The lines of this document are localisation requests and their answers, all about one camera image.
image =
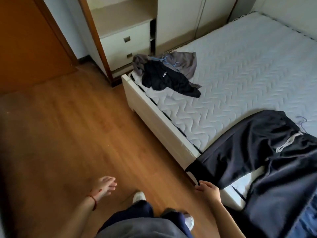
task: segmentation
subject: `bed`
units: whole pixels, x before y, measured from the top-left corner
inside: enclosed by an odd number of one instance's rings
[[[196,52],[190,82],[202,86],[199,99],[146,88],[135,72],[122,81],[130,108],[184,170],[225,131],[260,110],[284,111],[317,136],[317,42],[312,38],[253,12],[176,51]],[[245,196],[262,172],[222,190],[223,203],[241,210],[240,194]]]

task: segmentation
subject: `wardrobe door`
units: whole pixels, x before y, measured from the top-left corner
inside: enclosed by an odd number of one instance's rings
[[[156,54],[195,38],[204,0],[158,0]]]
[[[195,38],[226,24],[236,0],[206,0]]]

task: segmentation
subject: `floor plank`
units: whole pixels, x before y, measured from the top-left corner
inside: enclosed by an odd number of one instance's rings
[[[115,176],[118,188],[89,218],[94,237],[142,190],[157,215],[188,211],[195,237],[218,237],[205,201],[182,168],[126,102],[87,63],[78,71],[0,98],[1,159],[18,237],[51,237],[89,192]]]

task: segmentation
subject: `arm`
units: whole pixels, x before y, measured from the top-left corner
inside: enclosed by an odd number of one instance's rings
[[[221,203],[219,188],[210,182],[199,181],[195,189],[203,192],[215,217],[221,238],[245,238],[229,212]]]
[[[115,183],[114,180],[115,178],[110,176],[100,178],[89,195],[93,196],[97,202],[101,200],[102,197],[110,195],[110,191],[116,189],[117,183]],[[54,236],[54,238],[79,238],[81,236],[87,219],[95,206],[93,198],[86,197],[81,202],[69,221],[64,225],[61,231]]]

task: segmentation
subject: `wooden floor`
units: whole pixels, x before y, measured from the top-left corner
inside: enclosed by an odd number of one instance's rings
[[[195,237],[218,237],[205,201],[182,168],[93,64],[0,97],[0,163],[18,237],[51,237],[89,192],[115,176],[118,187],[93,212],[94,237],[114,212],[144,191],[157,215],[166,207],[195,219]]]

